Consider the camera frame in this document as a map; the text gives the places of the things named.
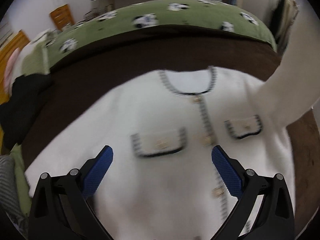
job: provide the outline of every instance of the white cardigan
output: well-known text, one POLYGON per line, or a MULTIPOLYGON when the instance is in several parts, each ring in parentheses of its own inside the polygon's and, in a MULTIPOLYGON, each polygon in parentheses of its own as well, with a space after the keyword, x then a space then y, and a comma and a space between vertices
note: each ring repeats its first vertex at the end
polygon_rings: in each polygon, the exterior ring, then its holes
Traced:
MULTIPOLYGON (((320 54, 312 54, 315 60, 301 59, 301 55, 318 50, 308 44, 319 41, 319 25, 301 29, 305 18, 310 17, 319 23, 307 6, 292 28, 292 36, 300 38, 289 42, 281 65, 266 83, 238 71, 215 68, 213 89, 202 95, 215 143, 245 169, 270 177, 283 174, 293 208, 294 166, 285 126, 298 119, 320 95, 320 54), (261 118, 262 132, 241 140, 232 138, 224 122, 256 114, 261 118)), ((96 209, 115 239, 210 239, 223 222, 225 205, 230 213, 236 199, 228 192, 218 198, 212 196, 221 182, 211 161, 212 145, 203 143, 207 129, 199 105, 192 102, 192 96, 170 91, 172 86, 165 86, 161 73, 153 71, 114 88, 60 133, 26 171, 30 194, 41 173, 64 175, 110 145, 114 161, 97 190, 96 209), (187 133, 183 150, 153 158, 137 157, 132 135, 140 135, 141 148, 155 150, 163 145, 177 146, 180 128, 187 133), (172 137, 163 140, 166 134, 172 137), (148 144, 146 138, 156 143, 148 144)), ((204 72, 181 74, 179 78, 166 74, 175 88, 184 92, 190 92, 191 87, 192 92, 199 92, 201 84, 210 85, 208 72, 207 77, 204 72)), ((256 205, 251 222, 258 209, 256 205)))

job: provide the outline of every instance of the brown mattress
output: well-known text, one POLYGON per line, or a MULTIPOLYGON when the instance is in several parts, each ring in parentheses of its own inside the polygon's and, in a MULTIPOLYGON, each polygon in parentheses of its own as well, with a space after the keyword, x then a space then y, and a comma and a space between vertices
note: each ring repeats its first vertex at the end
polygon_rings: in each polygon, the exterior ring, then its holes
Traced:
MULTIPOLYGON (((56 68, 58 70, 52 74, 55 82, 52 98, 22 144, 26 167, 96 100, 133 77, 156 69, 194 71, 215 65, 240 70, 265 81, 281 61, 268 44, 221 36, 219 32, 216 35, 185 33, 129 40, 122 37, 122 43, 108 44, 103 47, 104 52, 69 64, 85 55, 85 51, 95 51, 97 44, 79 49, 66 59, 64 64, 67 66, 56 68)), ((311 111, 291 124, 288 131, 295 163, 298 234, 319 205, 320 136, 311 111)))

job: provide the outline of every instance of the cow print pattern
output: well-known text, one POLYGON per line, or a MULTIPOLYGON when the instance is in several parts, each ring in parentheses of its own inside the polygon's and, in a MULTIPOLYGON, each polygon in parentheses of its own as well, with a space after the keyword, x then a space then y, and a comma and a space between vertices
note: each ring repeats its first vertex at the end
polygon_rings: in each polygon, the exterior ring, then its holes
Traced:
POLYGON ((232 6, 232 4, 228 4, 228 3, 225 3, 225 2, 218 2, 218 3, 222 3, 222 4, 225 4, 225 5, 231 5, 232 6))
POLYGON ((224 30, 224 31, 227 31, 227 32, 232 32, 232 33, 235 32, 234 25, 229 23, 229 22, 223 22, 220 29, 224 30))
POLYGON ((116 17, 116 16, 117 16, 117 11, 111 11, 111 12, 107 12, 107 13, 104 13, 104 14, 100 15, 100 16, 97 18, 97 20, 98 20, 99 22, 102 22, 102 21, 104 21, 104 20, 112 19, 112 18, 114 18, 114 17, 116 17))
POLYGON ((215 5, 215 3, 210 2, 210 1, 208 1, 208 0, 198 0, 198 2, 205 3, 205 4, 213 4, 213 5, 215 5))
POLYGON ((158 19, 155 13, 149 13, 135 17, 132 21, 132 24, 139 29, 154 27, 158 25, 158 19))
POLYGON ((60 47, 60 52, 66 53, 70 50, 74 50, 76 49, 77 44, 78 44, 78 41, 76 39, 71 38, 69 40, 66 40, 60 47))
POLYGON ((79 23, 75 28, 74 30, 76 30, 77 28, 79 28, 80 26, 84 25, 85 23, 79 23))
POLYGON ((250 23, 253 23, 255 25, 259 25, 259 23, 253 18, 251 17, 249 14, 246 14, 244 12, 240 13, 240 15, 246 19, 247 21, 249 21, 250 23))
POLYGON ((167 10, 177 12, 177 11, 185 10, 188 8, 189 8, 189 5, 184 4, 184 3, 170 3, 167 7, 167 10))
POLYGON ((46 47, 48 47, 48 46, 50 46, 50 45, 54 44, 54 43, 56 42, 56 40, 57 40, 57 38, 54 38, 53 40, 48 41, 48 42, 47 42, 47 44, 46 44, 45 46, 46 46, 46 47))

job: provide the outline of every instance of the bed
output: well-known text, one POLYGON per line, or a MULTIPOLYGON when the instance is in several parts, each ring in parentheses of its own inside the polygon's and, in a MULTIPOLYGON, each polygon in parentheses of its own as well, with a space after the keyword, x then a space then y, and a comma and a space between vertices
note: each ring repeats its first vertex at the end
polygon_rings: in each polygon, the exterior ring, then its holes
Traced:
MULTIPOLYGON (((52 98, 22 143, 26 168, 100 97, 141 74, 215 65, 265 81, 281 61, 262 22, 239 8, 207 0, 162 0, 122 8, 74 25, 39 43, 30 55, 22 64, 22 73, 50 68, 55 85, 52 98), (205 10, 215 10, 215 14, 205 10), (232 23, 233 31, 226 31, 223 22, 232 23)), ((320 175, 320 136, 312 111, 291 124, 288 132, 295 163, 297 235, 316 211, 320 197, 315 190, 320 175)))

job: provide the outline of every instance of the blue gripper pad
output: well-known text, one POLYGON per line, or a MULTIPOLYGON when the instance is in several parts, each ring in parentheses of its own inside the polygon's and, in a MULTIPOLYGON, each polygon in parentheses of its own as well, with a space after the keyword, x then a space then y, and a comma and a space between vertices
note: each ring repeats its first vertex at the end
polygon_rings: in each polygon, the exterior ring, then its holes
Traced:
POLYGON ((231 163, 216 146, 212 149, 211 157, 214 166, 217 168, 231 196, 237 197, 238 199, 241 198, 243 194, 242 180, 233 169, 231 163))
POLYGON ((113 160, 113 151, 111 147, 103 148, 103 153, 96 160, 95 164, 89 170, 83 179, 82 196, 87 199, 93 196, 98 189, 100 182, 109 169, 113 160))

